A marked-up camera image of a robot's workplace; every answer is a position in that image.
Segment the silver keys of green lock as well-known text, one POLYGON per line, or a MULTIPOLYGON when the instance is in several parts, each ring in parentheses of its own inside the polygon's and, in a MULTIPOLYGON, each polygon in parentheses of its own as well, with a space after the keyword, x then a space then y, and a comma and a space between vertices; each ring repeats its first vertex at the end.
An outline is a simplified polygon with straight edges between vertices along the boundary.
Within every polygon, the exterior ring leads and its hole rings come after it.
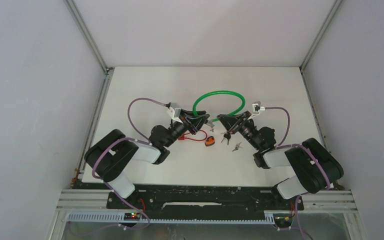
POLYGON ((210 128, 209 131, 213 133, 214 132, 214 127, 215 127, 214 123, 211 120, 207 120, 205 124, 207 126, 209 126, 209 128, 210 128))

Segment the red cable lock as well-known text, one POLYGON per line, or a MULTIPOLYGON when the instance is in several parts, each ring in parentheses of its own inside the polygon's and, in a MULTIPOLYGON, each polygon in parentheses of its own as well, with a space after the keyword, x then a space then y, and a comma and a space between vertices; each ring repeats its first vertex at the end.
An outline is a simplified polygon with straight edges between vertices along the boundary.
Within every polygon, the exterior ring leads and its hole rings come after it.
POLYGON ((186 132, 182 134, 178 140, 179 141, 194 141, 194 142, 205 142, 208 138, 208 133, 205 130, 199 130, 197 133, 192 134, 191 132, 186 132))

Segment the green cable lock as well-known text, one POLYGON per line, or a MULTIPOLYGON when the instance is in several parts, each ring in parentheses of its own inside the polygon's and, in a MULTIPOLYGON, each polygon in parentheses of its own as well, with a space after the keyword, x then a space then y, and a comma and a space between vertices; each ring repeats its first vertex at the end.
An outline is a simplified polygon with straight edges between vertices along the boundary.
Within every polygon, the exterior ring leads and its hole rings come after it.
POLYGON ((237 109, 235 109, 234 111, 232 111, 231 113, 229 113, 228 116, 233 116, 233 115, 239 113, 246 106, 246 99, 242 94, 235 92, 235 91, 231 91, 231 90, 216 90, 216 91, 211 91, 211 92, 205 93, 205 94, 201 95, 200 97, 198 97, 197 100, 195 100, 195 102, 192 105, 193 116, 199 115, 198 111, 197 111, 197 106, 201 101, 203 101, 204 99, 207 99, 209 97, 217 96, 217 95, 234 96, 234 97, 240 99, 240 101, 241 101, 240 106, 237 109))

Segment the black key bunch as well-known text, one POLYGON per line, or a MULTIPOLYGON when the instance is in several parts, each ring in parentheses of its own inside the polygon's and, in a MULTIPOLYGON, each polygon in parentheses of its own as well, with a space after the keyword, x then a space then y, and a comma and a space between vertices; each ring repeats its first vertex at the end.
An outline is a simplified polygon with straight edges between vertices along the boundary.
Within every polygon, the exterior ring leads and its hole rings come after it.
POLYGON ((229 145, 232 134, 229 131, 226 131, 222 133, 222 135, 223 137, 222 137, 221 143, 226 143, 227 145, 229 145))

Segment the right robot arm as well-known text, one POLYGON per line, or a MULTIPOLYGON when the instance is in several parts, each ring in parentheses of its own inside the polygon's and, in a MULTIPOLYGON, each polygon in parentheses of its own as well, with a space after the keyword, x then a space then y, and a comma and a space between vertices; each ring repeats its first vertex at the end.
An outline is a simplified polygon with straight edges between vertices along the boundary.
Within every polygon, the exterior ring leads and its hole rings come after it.
POLYGON ((293 169, 294 176, 272 188, 270 201, 275 208, 284 209, 293 197, 328 190, 333 182, 344 176, 341 164, 315 138, 277 146, 275 130, 267 126, 257 128, 251 116, 246 111, 237 115, 219 114, 217 119, 226 130, 226 139, 239 133, 256 149, 253 158, 257 167, 293 169))

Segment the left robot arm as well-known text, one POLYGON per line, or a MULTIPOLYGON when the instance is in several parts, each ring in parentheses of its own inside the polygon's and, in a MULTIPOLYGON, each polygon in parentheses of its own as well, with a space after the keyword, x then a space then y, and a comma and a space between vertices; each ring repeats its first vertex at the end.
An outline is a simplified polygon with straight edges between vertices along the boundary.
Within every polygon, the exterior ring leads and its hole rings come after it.
POLYGON ((114 129, 85 153, 84 160, 92 168, 92 176, 118 193, 118 201, 125 208, 133 208, 138 202, 135 186, 124 173, 128 163, 161 164, 170 154, 168 147, 185 133, 197 134, 210 115, 205 110, 194 114, 180 109, 177 117, 168 128, 154 126, 148 141, 127 137, 121 130, 114 129))

